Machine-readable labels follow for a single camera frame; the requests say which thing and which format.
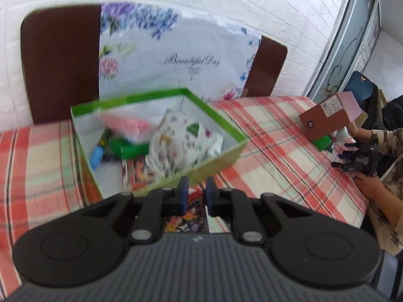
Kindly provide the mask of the blue red card box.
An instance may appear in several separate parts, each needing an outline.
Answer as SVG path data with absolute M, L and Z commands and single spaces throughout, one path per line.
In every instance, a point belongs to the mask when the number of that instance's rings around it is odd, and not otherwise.
M 156 175 L 146 165 L 145 156 L 122 160 L 122 184 L 125 190 L 134 192 L 152 184 L 155 179 Z M 166 217 L 164 224 L 165 232 L 168 233 L 209 233 L 202 191 L 190 187 L 186 213 L 181 217 Z

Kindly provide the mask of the floral drawstring pouch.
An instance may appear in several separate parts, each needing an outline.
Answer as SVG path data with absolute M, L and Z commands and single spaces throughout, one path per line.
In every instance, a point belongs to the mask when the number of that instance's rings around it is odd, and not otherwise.
M 208 157 L 219 156 L 224 137 L 183 112 L 167 109 L 149 144 L 146 165 L 154 182 L 171 177 Z

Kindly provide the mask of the small green box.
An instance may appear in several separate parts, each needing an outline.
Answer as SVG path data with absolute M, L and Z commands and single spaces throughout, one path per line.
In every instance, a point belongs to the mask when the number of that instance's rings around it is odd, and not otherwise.
M 108 144 L 110 150 L 121 160 L 130 160 L 149 153 L 149 144 L 132 144 L 123 138 L 114 138 Z

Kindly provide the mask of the plastic bag pink items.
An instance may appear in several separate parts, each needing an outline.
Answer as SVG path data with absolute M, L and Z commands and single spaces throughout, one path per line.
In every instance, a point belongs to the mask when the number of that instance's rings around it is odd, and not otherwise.
M 155 123 L 123 111 L 103 111 L 96 116 L 107 129 L 133 144 L 149 142 L 157 129 Z

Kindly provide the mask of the large green open box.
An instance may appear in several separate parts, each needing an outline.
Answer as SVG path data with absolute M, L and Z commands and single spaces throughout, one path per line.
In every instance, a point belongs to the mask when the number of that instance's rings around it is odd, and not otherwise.
M 73 106 L 71 116 L 91 203 L 122 191 L 145 196 L 174 187 L 182 176 L 190 185 L 201 183 L 230 167 L 247 144 L 240 130 L 185 88 L 87 102 Z M 130 146 L 147 147 L 128 157 L 141 183 L 130 182 L 122 162 L 103 161 L 100 141 L 107 130 Z

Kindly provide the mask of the brown pink cardboard box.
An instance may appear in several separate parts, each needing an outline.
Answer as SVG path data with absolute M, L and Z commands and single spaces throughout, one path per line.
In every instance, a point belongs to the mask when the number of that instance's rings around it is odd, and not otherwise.
M 337 131 L 360 116 L 362 110 L 351 91 L 336 93 L 299 117 L 310 142 Z

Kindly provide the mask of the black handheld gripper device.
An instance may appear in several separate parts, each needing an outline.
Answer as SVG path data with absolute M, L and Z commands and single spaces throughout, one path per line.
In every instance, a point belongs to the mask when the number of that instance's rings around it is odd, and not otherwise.
M 344 172 L 360 172 L 372 177 L 376 174 L 378 146 L 361 142 L 347 142 L 344 150 L 338 154 L 340 162 L 332 162 L 331 166 Z

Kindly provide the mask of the seated person floral clothes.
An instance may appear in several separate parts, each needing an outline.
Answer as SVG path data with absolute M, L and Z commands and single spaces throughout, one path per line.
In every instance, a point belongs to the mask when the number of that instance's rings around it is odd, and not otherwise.
M 362 228 L 371 233 L 381 249 L 397 256 L 402 253 L 402 97 L 391 100 L 383 108 L 383 118 L 390 130 L 348 126 L 349 135 L 359 142 L 369 143 L 373 135 L 378 151 L 396 160 L 381 177 L 361 173 L 354 175 L 354 183 L 370 202 Z

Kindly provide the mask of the floral Beautiful Day pillow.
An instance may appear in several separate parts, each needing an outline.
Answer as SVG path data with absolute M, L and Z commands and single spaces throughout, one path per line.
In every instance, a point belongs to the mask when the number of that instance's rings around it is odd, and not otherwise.
M 258 32 L 211 14 L 102 4 L 99 96 L 184 87 L 205 101 L 241 97 L 261 41 Z

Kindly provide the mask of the dark brown headboard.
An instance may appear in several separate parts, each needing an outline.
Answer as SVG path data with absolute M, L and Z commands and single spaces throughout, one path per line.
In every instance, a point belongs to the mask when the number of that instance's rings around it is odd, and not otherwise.
M 67 119 L 73 106 L 110 99 L 99 96 L 101 5 L 42 8 L 22 21 L 20 58 L 34 123 Z M 288 56 L 286 46 L 260 35 L 241 97 L 271 95 Z

